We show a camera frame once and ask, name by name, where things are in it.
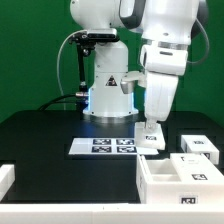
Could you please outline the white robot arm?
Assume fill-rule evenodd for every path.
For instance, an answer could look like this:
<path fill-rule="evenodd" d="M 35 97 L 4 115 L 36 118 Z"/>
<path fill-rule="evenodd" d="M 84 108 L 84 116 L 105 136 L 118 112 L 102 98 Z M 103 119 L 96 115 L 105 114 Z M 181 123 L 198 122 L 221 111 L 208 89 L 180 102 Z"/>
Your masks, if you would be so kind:
<path fill-rule="evenodd" d="M 167 119 L 178 79 L 184 75 L 191 39 L 208 16 L 206 0 L 71 0 L 82 27 L 75 41 L 94 55 L 94 81 L 84 115 L 126 119 L 138 115 L 133 84 L 146 91 L 143 132 Z"/>

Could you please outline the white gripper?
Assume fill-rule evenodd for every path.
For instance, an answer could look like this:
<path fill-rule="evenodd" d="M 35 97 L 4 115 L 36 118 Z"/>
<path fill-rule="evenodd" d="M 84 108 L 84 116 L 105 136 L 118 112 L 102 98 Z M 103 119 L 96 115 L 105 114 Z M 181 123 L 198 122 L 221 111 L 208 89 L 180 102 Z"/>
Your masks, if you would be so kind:
<path fill-rule="evenodd" d="M 157 130 L 157 121 L 165 121 L 178 85 L 178 77 L 148 72 L 146 74 L 144 131 Z"/>

